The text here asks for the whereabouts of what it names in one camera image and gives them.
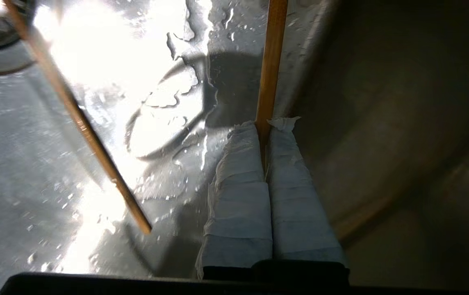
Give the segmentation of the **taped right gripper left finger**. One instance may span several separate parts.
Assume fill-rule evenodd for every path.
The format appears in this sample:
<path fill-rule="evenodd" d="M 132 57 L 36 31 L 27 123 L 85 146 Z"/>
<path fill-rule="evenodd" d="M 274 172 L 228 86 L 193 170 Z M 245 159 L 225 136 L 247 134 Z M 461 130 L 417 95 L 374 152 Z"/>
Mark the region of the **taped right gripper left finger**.
<path fill-rule="evenodd" d="M 228 135 L 208 189 L 208 218 L 196 261 L 200 279 L 242 276 L 273 256 L 271 205 L 253 121 Z"/>

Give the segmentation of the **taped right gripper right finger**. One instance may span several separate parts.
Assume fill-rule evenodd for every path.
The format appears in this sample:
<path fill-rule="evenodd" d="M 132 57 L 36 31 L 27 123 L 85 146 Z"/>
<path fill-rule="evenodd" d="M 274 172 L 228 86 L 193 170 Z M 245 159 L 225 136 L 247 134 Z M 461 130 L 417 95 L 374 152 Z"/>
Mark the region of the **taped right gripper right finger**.
<path fill-rule="evenodd" d="M 255 265 L 267 284 L 348 284 L 345 254 L 316 192 L 293 133 L 298 118 L 273 119 L 267 181 L 273 258 Z"/>

